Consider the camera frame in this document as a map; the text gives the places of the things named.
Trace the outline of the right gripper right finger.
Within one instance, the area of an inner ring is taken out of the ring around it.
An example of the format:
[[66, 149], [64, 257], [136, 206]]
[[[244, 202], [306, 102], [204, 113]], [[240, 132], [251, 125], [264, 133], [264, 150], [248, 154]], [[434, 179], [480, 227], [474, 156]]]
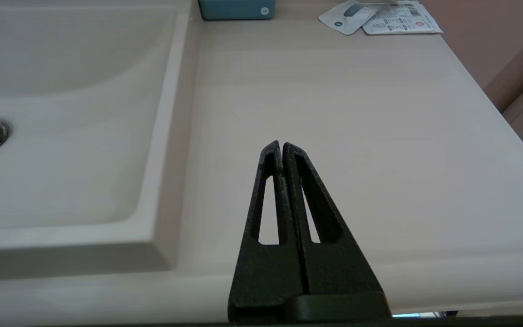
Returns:
[[285, 143], [282, 159], [304, 291], [382, 294], [380, 283], [307, 153]]

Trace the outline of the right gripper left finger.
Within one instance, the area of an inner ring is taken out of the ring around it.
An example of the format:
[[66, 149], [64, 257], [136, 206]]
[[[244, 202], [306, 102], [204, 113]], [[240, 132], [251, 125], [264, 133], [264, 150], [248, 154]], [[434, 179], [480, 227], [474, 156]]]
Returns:
[[[308, 282], [302, 255], [301, 218], [304, 200], [293, 188], [286, 150], [278, 141], [260, 153], [228, 297], [231, 323], [307, 323], [303, 301]], [[278, 244], [260, 242], [264, 193], [273, 180]]]

